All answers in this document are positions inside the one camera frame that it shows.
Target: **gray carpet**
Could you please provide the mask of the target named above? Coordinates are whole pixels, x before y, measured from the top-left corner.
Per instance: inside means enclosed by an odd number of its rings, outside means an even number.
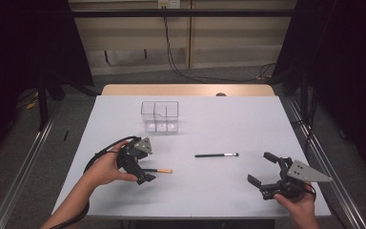
[[[263,80],[251,80],[260,73],[260,69],[256,67],[181,72],[191,76],[237,80],[198,78],[206,83],[263,83]],[[172,71],[96,76],[94,81],[95,86],[90,88],[97,92],[101,92],[103,87],[110,83],[199,83]],[[56,102],[49,99],[50,110],[58,107],[58,115],[53,121],[50,133],[31,169],[25,187],[16,201],[6,228],[38,228],[50,216],[62,182],[70,168],[89,119],[94,97],[81,94],[69,86],[63,88],[67,94],[64,100]],[[289,119],[295,120],[289,110],[289,98],[282,95],[281,85],[274,85],[274,92],[280,95]],[[38,104],[30,110],[18,109],[16,120],[0,145],[0,202],[25,160],[37,134],[38,126]],[[366,164],[361,160],[354,144],[340,136],[339,127],[320,103],[317,104],[314,132],[366,223]],[[297,125],[295,125],[295,134],[301,146],[304,147],[305,136]],[[310,163],[314,167],[319,167],[314,155],[311,154],[311,149],[308,153]],[[331,187],[327,184],[320,184],[320,187],[328,203],[333,206],[346,227],[352,228]],[[318,219],[318,223],[323,229],[342,228],[335,215]],[[84,219],[81,222],[81,228],[120,228],[120,223],[118,220]],[[293,227],[288,219],[278,219],[275,221],[275,228]]]

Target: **table surface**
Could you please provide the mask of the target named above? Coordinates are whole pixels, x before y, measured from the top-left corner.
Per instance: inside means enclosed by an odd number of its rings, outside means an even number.
[[[196,85],[194,88],[201,94],[207,90],[198,90],[198,86],[213,87]],[[221,86],[218,85],[218,90],[208,90],[209,94],[239,94],[234,85],[228,87],[230,91]],[[146,133],[140,114],[143,101],[178,101],[179,131]],[[128,135],[148,136],[151,140],[153,155],[139,161],[142,168],[170,168],[173,173],[155,174],[156,179],[141,185],[116,181],[100,186],[91,196],[89,216],[115,219],[289,216],[275,200],[263,200],[258,189],[246,179],[251,174],[263,184],[279,180],[279,167],[266,160],[264,152],[306,162],[277,96],[98,96],[55,209],[80,178],[93,154]],[[239,153],[239,156],[194,157],[216,153]],[[316,215],[330,216],[320,189],[316,184],[314,187]]]
[[[273,89],[265,84],[110,84],[102,95],[204,95],[272,96]]]

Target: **cable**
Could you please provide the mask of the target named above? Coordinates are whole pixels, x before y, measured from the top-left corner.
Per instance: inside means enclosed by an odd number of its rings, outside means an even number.
[[[237,79],[224,79],[224,78],[216,78],[216,77],[208,77],[208,76],[188,76],[185,75],[184,73],[182,73],[180,70],[177,69],[176,65],[174,64],[174,60],[173,60],[173,55],[172,55],[172,49],[171,49],[171,42],[169,39],[169,27],[168,27],[168,19],[167,17],[163,18],[163,22],[165,25],[165,34],[166,34],[166,43],[167,43],[167,50],[168,50],[168,61],[169,61],[169,65],[171,66],[172,71],[182,77],[185,78],[189,78],[191,80],[197,81],[199,83],[203,83],[203,84],[207,84],[206,82],[199,80],[199,79],[215,79],[215,80],[222,80],[222,81],[229,81],[229,82],[241,82],[241,83],[245,83],[245,82],[251,82],[254,80],[259,80],[260,76],[255,77],[255,78],[251,78],[251,79],[244,79],[244,80],[237,80]],[[267,64],[267,65],[263,65],[261,68],[266,67],[268,65],[274,65],[275,63],[272,64]]]
[[[89,168],[91,168],[91,166],[94,164],[94,162],[100,158],[101,156],[105,155],[108,150],[113,147],[114,145],[120,143],[120,142],[123,142],[125,140],[128,140],[128,139],[138,139],[139,137],[137,136],[127,136],[127,137],[124,137],[116,142],[114,142],[113,144],[111,144],[110,146],[104,148],[103,150],[101,150],[99,153],[96,153],[94,154],[94,156],[91,158],[91,160],[88,162],[88,164],[86,165],[85,167],[85,170],[84,170],[84,174],[86,171],[88,171]],[[53,226],[51,229],[62,229],[62,228],[66,228],[68,226],[71,226],[72,224],[76,223],[77,221],[83,219],[89,212],[89,208],[90,208],[90,204],[89,204],[89,201],[86,203],[86,206],[85,208],[82,210],[81,213],[79,213],[76,217],[72,218],[72,219],[69,219],[65,222],[62,222],[56,226]]]
[[[268,71],[270,69],[270,67],[272,67],[273,65],[275,65],[275,63],[265,64],[265,65],[260,67],[260,71],[259,71],[260,81],[259,81],[259,84],[261,84],[261,80],[263,79],[263,74],[266,73],[266,71]]]

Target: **black curtain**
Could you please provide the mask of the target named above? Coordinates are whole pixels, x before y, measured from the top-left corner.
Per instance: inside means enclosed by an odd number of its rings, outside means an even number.
[[[92,85],[88,61],[67,0],[0,0],[0,140],[16,114],[17,97],[41,73]]]

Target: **clear plastic container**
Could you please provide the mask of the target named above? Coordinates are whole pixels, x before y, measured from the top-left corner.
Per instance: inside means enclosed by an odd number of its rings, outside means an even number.
[[[177,132],[179,103],[176,101],[144,101],[141,116],[145,132]]]

